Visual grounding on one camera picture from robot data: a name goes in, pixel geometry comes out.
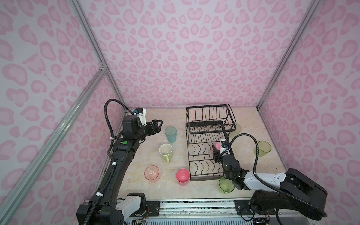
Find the frosted teal textured cup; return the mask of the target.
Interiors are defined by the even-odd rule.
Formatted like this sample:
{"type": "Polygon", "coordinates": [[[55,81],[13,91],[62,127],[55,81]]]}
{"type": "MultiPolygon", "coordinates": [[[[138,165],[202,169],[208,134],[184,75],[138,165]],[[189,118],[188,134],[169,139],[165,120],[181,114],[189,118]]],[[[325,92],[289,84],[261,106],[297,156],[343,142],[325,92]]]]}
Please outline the frosted teal textured cup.
{"type": "Polygon", "coordinates": [[[165,130],[166,138],[169,143],[175,143],[177,139],[177,129],[173,126],[169,126],[165,130]]]}

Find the light green ceramic mug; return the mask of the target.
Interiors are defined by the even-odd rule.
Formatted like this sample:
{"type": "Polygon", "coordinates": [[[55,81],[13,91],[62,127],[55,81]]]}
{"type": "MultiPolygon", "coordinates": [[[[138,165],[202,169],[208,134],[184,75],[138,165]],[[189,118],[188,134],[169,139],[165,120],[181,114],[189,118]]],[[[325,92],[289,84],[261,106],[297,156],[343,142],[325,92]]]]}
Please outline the light green ceramic mug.
{"type": "Polygon", "coordinates": [[[164,161],[168,164],[173,156],[173,147],[171,144],[164,143],[159,147],[159,153],[164,161]]]}

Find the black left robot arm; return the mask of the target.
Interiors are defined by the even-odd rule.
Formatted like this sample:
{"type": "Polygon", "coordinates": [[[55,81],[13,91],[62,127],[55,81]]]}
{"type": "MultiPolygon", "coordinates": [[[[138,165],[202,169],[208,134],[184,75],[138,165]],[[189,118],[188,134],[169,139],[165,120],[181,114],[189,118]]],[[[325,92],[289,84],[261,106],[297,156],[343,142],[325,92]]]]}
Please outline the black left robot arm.
{"type": "Polygon", "coordinates": [[[144,193],[130,193],[120,203],[117,203],[117,198],[125,173],[140,143],[146,137],[159,133],[162,125],[162,120],[142,123],[136,115],[125,116],[123,130],[112,146],[111,162],[106,174],[90,201],[77,209],[79,224],[122,225],[133,214],[142,216],[147,213],[144,193]]]}

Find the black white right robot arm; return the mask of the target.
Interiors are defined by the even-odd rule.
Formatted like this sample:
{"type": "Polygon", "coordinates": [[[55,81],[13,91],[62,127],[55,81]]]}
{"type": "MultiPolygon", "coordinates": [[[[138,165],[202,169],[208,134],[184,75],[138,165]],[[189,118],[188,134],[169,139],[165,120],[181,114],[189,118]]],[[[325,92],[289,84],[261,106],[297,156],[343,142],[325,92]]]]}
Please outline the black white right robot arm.
{"type": "Polygon", "coordinates": [[[244,170],[232,151],[213,148],[213,159],[223,167],[224,177],[239,190],[254,190],[249,206],[253,211],[285,209],[320,221],[327,217],[324,208],[327,191],[300,171],[256,173],[244,170]]]}

